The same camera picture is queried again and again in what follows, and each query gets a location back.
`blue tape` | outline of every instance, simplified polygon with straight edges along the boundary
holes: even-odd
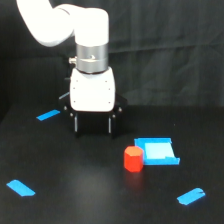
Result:
[[[35,194],[34,191],[32,191],[30,188],[28,188],[26,185],[24,185],[18,180],[12,180],[6,185],[22,197],[33,196]]]
[[[46,114],[40,115],[39,117],[37,117],[37,119],[40,120],[40,121],[43,121],[43,120],[48,119],[49,117],[52,117],[52,116],[54,116],[56,114],[59,114],[59,113],[60,113],[60,111],[58,111],[58,110],[52,110],[52,111],[50,111]]]
[[[180,204],[188,205],[204,196],[205,193],[201,188],[195,188],[194,190],[189,191],[188,193],[178,197],[177,200],[179,201]]]

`red block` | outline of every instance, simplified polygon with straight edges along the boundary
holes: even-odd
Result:
[[[124,151],[124,167],[130,172],[140,172],[143,168],[143,150],[128,146]]]

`dark background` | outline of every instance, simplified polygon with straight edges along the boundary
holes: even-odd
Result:
[[[132,105],[223,106],[224,2],[51,0],[110,16],[110,66]],[[0,2],[1,115],[12,103],[57,103],[73,38],[47,48],[26,28],[16,0]]]

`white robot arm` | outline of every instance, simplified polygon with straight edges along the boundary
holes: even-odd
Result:
[[[70,90],[59,98],[70,97],[75,131],[78,112],[109,112],[111,133],[112,117],[115,118],[116,111],[122,111],[122,108],[116,107],[118,95],[113,71],[108,66],[107,12],[68,4],[52,8],[49,0],[17,0],[17,5],[30,33],[40,44],[53,47],[69,37],[75,38],[76,67],[70,77]],[[120,99],[126,106],[126,100]]]
[[[49,0],[17,0],[30,33],[42,45],[56,46],[71,36],[82,46],[94,47],[109,41],[108,14],[102,9],[59,5]]]

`black surface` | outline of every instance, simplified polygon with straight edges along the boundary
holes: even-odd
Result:
[[[0,223],[223,222],[224,109],[128,107],[115,140],[104,117],[83,116],[79,139],[62,114],[36,119],[52,109],[14,105],[1,123]],[[124,149],[138,137],[171,137],[180,165],[125,171]],[[17,195],[6,186],[13,179],[36,195]],[[178,203],[196,187],[206,197]]]

